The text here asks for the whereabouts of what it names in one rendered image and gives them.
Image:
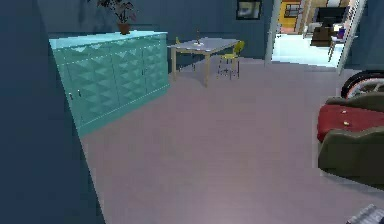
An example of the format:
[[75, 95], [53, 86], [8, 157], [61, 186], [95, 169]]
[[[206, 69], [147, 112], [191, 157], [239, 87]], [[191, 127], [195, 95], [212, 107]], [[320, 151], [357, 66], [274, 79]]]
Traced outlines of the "grey top dining table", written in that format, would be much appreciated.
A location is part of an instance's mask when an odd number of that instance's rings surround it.
[[237, 39], [223, 39], [204, 37], [199, 40], [191, 40], [179, 44], [169, 45], [171, 49], [171, 74], [174, 81], [177, 80], [177, 54], [187, 53], [203, 55], [205, 60], [204, 86], [208, 86], [210, 76], [211, 55], [218, 53], [230, 47], [234, 47], [238, 43]]

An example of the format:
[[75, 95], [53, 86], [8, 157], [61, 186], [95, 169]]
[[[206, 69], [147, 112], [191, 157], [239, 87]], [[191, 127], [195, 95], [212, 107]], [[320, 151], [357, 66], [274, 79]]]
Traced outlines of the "yellow chair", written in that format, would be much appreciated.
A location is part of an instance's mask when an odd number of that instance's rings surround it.
[[245, 42], [240, 40], [234, 45], [231, 53], [220, 56], [216, 77], [225, 75], [229, 76], [229, 79], [232, 79], [233, 76], [240, 78], [239, 57], [244, 47]]

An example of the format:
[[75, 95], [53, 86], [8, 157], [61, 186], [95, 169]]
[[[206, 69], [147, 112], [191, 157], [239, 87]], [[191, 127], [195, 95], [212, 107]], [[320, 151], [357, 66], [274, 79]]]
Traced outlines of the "teal patterned sideboard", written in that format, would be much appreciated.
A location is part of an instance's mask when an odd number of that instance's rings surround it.
[[118, 32], [49, 41], [79, 136], [165, 94], [167, 34]]

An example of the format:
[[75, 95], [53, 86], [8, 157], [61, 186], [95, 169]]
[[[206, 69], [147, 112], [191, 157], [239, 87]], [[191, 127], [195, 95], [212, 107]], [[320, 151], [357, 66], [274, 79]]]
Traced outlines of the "potted house plant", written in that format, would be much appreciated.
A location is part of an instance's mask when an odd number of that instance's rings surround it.
[[110, 9], [117, 18], [117, 26], [122, 35], [130, 33], [130, 22], [136, 20], [138, 10], [129, 0], [96, 0], [96, 5]]

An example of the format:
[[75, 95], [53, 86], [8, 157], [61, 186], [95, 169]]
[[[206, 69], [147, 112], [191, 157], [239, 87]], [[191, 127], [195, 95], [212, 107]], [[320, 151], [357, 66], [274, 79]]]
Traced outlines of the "red seat cushion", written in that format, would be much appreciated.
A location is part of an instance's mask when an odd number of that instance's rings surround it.
[[317, 139], [322, 142], [331, 130], [359, 132], [384, 126], [384, 112], [342, 105], [323, 105], [319, 110]]

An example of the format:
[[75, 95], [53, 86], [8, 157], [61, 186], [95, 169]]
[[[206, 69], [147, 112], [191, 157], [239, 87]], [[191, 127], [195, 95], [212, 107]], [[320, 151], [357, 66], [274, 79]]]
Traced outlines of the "black television set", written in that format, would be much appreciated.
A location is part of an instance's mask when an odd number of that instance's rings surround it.
[[315, 10], [314, 19], [323, 27], [331, 27], [342, 23], [345, 19], [346, 7], [318, 7]]

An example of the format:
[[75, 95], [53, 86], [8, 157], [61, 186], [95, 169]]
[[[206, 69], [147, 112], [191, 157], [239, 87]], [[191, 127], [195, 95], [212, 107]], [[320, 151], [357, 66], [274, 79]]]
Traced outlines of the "black and white wheel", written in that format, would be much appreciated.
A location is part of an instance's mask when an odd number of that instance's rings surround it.
[[341, 89], [341, 97], [350, 99], [371, 92], [384, 92], [384, 70], [364, 70], [348, 78]]

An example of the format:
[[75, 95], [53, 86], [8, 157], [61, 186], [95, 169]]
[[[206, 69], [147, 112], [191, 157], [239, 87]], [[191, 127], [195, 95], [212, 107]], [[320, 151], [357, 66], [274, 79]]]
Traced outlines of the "grey striped cloth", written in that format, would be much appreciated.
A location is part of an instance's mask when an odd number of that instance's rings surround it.
[[348, 219], [346, 224], [384, 224], [384, 209], [370, 204]]

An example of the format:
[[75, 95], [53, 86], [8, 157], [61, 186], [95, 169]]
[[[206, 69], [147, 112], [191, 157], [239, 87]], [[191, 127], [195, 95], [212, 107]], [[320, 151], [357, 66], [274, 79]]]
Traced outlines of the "dark framed wall picture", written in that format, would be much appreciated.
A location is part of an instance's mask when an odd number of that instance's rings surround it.
[[259, 20], [262, 0], [237, 0], [237, 20]]

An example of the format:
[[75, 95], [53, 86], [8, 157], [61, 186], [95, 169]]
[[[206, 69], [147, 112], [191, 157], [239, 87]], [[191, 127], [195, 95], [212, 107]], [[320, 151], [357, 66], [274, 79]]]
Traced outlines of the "yellow framed wall art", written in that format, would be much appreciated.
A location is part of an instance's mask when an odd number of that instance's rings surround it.
[[281, 0], [278, 22], [283, 28], [296, 27], [301, 10], [301, 0]]

